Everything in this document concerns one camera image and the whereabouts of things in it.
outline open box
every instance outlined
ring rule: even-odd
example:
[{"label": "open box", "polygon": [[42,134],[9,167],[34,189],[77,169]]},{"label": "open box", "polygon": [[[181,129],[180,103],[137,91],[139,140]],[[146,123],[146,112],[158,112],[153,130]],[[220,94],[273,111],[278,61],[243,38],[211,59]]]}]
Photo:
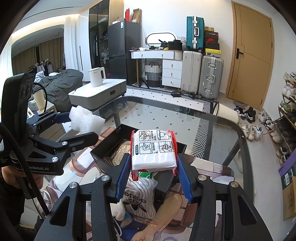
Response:
[{"label": "open box", "polygon": [[[91,151],[91,155],[99,168],[104,170],[103,166],[107,163],[104,158],[111,157],[123,142],[131,140],[132,131],[136,132],[138,129],[121,124]],[[186,147],[187,145],[177,142],[177,151],[179,154],[184,154]],[[155,187],[154,198],[155,205],[158,206],[158,204],[164,202],[166,194],[169,192],[176,177],[173,175],[172,170],[166,170],[158,172],[154,179],[158,182]]]}]

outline gray blanket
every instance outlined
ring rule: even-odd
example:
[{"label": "gray blanket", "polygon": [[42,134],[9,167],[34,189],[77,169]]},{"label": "gray blanket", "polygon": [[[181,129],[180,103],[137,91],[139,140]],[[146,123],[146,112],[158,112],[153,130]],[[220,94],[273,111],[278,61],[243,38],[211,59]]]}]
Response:
[{"label": "gray blanket", "polygon": [[[48,101],[53,103],[58,112],[69,112],[72,104],[68,93],[82,86],[83,73],[75,69],[66,69],[55,76],[46,76],[40,80],[47,92]],[[41,90],[35,85],[33,93]]]}]

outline black refrigerator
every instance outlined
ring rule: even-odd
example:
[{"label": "black refrigerator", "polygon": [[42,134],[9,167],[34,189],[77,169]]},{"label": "black refrigerator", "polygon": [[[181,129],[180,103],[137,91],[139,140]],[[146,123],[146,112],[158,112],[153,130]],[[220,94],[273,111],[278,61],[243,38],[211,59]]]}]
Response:
[{"label": "black refrigerator", "polygon": [[141,26],[122,21],[108,27],[108,48],[112,79],[126,79],[127,84],[137,81],[136,60],[131,58],[132,47],[141,46]]}]

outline white cable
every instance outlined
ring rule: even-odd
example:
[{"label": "white cable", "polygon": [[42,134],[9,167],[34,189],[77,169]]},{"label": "white cable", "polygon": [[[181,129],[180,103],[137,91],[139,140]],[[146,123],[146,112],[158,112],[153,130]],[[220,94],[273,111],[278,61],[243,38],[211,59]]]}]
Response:
[{"label": "white cable", "polygon": [[120,234],[119,234],[118,231],[117,231],[117,229],[116,229],[116,227],[114,227],[114,228],[115,228],[115,232],[116,232],[116,236],[117,236],[117,237],[121,237],[121,235],[122,235],[122,230],[121,230],[119,224],[117,223],[116,219],[115,219],[114,217],[112,217],[112,218],[113,218],[113,221],[117,224],[117,227],[118,227],[118,229],[119,229],[119,231],[120,231]]}]

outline glass table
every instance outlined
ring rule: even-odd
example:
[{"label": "glass table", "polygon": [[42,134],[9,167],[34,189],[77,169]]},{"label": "glass table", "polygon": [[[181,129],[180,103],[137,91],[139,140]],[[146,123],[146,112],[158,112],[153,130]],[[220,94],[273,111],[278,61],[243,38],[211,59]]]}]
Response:
[{"label": "glass table", "polygon": [[[234,122],[202,111],[132,96],[115,99],[93,113],[106,119],[102,131],[120,124],[141,130],[174,131],[177,142],[187,145],[185,154],[230,167],[235,180],[254,201],[248,145],[243,131]],[[75,134],[76,131],[70,130],[63,137]]]}]

